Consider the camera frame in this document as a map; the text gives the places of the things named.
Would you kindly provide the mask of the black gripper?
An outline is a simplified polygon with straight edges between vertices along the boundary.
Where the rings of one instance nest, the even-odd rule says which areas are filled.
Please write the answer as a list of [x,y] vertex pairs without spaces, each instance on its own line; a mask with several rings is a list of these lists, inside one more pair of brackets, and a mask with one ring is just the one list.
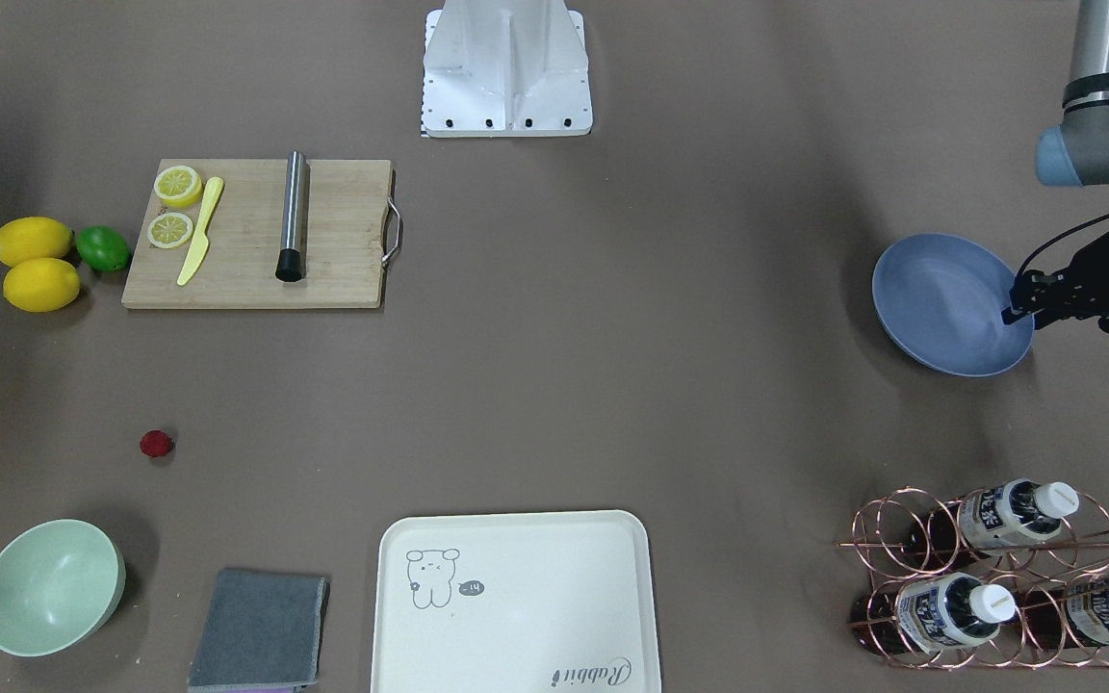
[[1097,328],[1109,333],[1109,233],[1079,249],[1069,266],[1052,276],[1022,271],[1014,279],[1011,306],[1003,308],[1000,319],[1005,325],[1029,319],[1034,328],[1097,319]]

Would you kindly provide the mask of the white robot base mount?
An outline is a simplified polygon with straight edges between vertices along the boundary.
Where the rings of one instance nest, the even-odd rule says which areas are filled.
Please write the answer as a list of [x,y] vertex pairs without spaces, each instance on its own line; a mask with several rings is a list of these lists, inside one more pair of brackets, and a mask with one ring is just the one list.
[[446,1],[424,27],[423,136],[593,130],[584,17],[563,1]]

